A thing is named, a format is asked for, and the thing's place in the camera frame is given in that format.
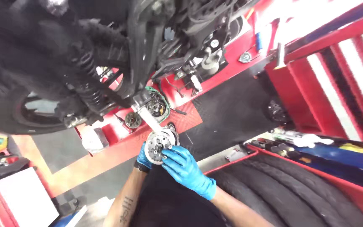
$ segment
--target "motorcycle tire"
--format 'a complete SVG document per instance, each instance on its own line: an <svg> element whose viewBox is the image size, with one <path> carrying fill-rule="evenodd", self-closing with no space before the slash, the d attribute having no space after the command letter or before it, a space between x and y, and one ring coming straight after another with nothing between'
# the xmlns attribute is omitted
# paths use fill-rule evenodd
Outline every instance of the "motorcycle tire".
<svg viewBox="0 0 363 227"><path fill-rule="evenodd" d="M288 226L327 226L305 202L272 177L244 164L234 164L225 171L264 199Z"/></svg>
<svg viewBox="0 0 363 227"><path fill-rule="evenodd" d="M250 207L256 213L261 215L265 220L273 224L275 227L285 227L278 214L273 211L270 206L244 183L234 177L232 174L218 170L208 175L217 181L217 186L235 199Z"/></svg>
<svg viewBox="0 0 363 227"><path fill-rule="evenodd" d="M313 173L278 157L256 155L250 158L282 170L305 184L334 207L350 226L363 226L363 213L339 189L325 182Z"/></svg>
<svg viewBox="0 0 363 227"><path fill-rule="evenodd" d="M265 163L256 162L252 160L245 160L244 164L255 168L290 189L297 196L302 198L320 218L325 220L331 227L347 227L349 224L337 213L337 211L322 197L312 191L303 183L299 182L290 175L282 172L281 170L269 166Z"/></svg>
<svg viewBox="0 0 363 227"><path fill-rule="evenodd" d="M21 106L29 94L25 87L0 73L0 132L31 135L66 129L58 118L40 116L37 122L24 117Z"/></svg>

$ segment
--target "green gasket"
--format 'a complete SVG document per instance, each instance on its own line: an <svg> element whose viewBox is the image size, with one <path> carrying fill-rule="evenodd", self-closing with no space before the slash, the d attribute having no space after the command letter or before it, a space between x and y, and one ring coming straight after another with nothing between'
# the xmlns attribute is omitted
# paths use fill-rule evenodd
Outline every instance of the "green gasket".
<svg viewBox="0 0 363 227"><path fill-rule="evenodd" d="M164 98L164 96L156 89L154 89L151 86L146 86L145 87L146 90L148 90L149 92L155 92L156 94L160 95L166 105L166 110L164 111L164 114L160 117L155 117L155 119L159 122L162 123L169 115L170 115L170 106L169 103L167 103L166 99Z"/></svg>

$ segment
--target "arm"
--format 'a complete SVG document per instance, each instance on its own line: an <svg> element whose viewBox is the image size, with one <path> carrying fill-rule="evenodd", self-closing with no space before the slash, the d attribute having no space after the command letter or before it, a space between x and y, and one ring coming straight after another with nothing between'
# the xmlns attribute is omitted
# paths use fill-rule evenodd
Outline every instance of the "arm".
<svg viewBox="0 0 363 227"><path fill-rule="evenodd" d="M215 196L210 200L232 223L234 226L248 227L272 227L273 225L266 221L262 216L257 214L248 206L230 196L217 186Z"/></svg>
<svg viewBox="0 0 363 227"><path fill-rule="evenodd" d="M141 147L137 162L151 169L152 163L146 158L144 147L145 143ZM104 227L127 227L129 225L135 208L137 207L139 193L146 175L147 173L140 171L137 168L133 168L128 180L114 199L114 202L107 213L103 223Z"/></svg>
<svg viewBox="0 0 363 227"><path fill-rule="evenodd" d="M205 176L190 152L180 146L163 150L163 168L180 184L210 200L237 227L272 227L262 216L217 187Z"/></svg>

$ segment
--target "blue nitrile glove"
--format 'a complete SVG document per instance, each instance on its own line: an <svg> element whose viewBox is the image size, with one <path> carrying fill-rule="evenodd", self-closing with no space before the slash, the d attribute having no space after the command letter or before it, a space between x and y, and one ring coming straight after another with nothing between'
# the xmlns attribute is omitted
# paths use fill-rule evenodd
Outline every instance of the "blue nitrile glove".
<svg viewBox="0 0 363 227"><path fill-rule="evenodd" d="M201 172L186 148L173 146L170 150L164 149L162 154L167 156L167 159L162 159L162 166L178 183L208 200L214 198L216 181Z"/></svg>
<svg viewBox="0 0 363 227"><path fill-rule="evenodd" d="M143 164L144 166L152 169L152 163L145 156L144 147L145 147L145 142L142 144L141 150L139 151L139 155L137 156L137 162L139 162L139 163Z"/></svg>

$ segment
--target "wristwatch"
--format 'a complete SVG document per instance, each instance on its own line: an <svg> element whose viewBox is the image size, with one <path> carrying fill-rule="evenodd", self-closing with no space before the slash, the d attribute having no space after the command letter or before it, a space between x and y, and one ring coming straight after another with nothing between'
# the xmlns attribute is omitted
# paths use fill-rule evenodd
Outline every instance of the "wristwatch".
<svg viewBox="0 0 363 227"><path fill-rule="evenodd" d="M149 171L150 171L150 169L148 167L146 167L144 164L139 163L137 161L135 161L134 167L145 173L149 173Z"/></svg>

